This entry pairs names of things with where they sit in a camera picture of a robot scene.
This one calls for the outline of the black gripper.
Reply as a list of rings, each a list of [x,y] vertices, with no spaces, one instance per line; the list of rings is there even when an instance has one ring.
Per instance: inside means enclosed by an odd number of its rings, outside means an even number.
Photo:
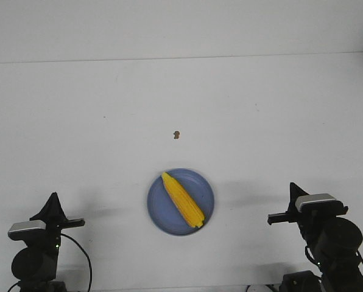
[[[46,239],[59,240],[63,229],[79,228],[85,225],[83,218],[67,219],[57,192],[51,193],[39,213],[29,218],[30,221],[41,220],[46,222]]]
[[[301,187],[299,187],[296,183],[291,182],[289,185],[290,190],[290,201],[286,212],[277,213],[277,214],[269,214],[267,218],[267,223],[269,225],[276,223],[295,223],[299,219],[299,214],[295,214],[296,212],[300,213],[299,207],[296,205],[296,201],[301,196],[307,196],[308,193],[305,192]]]

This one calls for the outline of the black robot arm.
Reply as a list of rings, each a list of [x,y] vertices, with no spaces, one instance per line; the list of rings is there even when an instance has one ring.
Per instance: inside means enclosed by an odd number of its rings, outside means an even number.
[[[66,217],[56,192],[51,193],[39,213],[27,221],[12,224],[7,232],[8,238],[26,245],[12,260],[11,272],[18,279],[13,286],[18,286],[20,291],[66,291],[65,282],[56,280],[58,255],[64,237],[72,241],[88,261],[87,290],[90,291],[93,281],[90,257],[77,240],[62,232],[84,225],[83,218],[70,220]]]
[[[279,291],[363,291],[363,235],[344,217],[348,207],[327,193],[308,194],[294,182],[289,193],[287,211],[270,214],[267,222],[297,223],[305,256],[321,275],[310,270],[285,274]]]

